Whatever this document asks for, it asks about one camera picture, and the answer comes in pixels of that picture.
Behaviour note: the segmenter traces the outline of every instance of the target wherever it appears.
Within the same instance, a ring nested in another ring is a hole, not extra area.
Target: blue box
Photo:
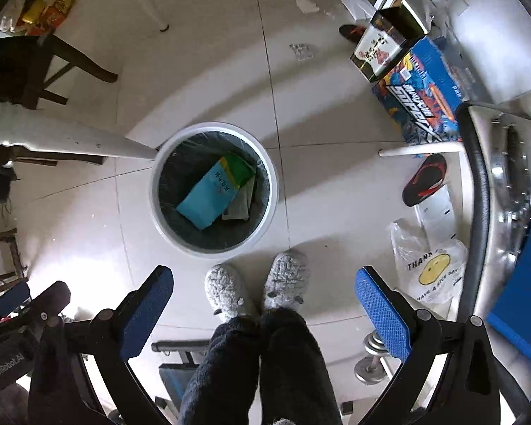
[[[409,145],[460,140],[458,106],[491,102],[457,44],[445,36],[419,40],[372,91]]]

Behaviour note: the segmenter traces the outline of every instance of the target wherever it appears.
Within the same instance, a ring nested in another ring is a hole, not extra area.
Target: blue package
[[[226,210],[254,173],[255,170],[240,157],[227,154],[193,187],[177,206],[177,211],[199,230],[204,230]]]
[[[420,39],[372,92],[409,145],[462,140],[458,106],[466,100],[491,102],[470,62],[446,37]]]

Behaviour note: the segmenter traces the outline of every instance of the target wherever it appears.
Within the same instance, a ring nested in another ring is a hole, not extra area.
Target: snack package
[[[453,297],[466,266],[467,251],[460,241],[449,239],[429,249],[426,238],[393,222],[391,244],[402,291],[426,304],[442,304]]]
[[[199,229],[211,225],[255,174],[255,169],[235,154],[227,154],[193,187],[177,211]]]

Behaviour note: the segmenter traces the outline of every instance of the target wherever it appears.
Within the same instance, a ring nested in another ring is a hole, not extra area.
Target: paper scrap
[[[303,14],[317,13],[320,8],[311,0],[295,0],[297,7]]]

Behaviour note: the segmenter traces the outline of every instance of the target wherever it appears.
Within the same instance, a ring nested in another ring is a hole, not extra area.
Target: trash can
[[[248,220],[223,220],[197,227],[177,210],[194,185],[227,153],[256,167]],[[174,247],[223,261],[250,248],[265,233],[279,198],[278,175],[266,149],[244,130],[226,123],[200,123],[171,137],[157,153],[149,186],[153,221]]]

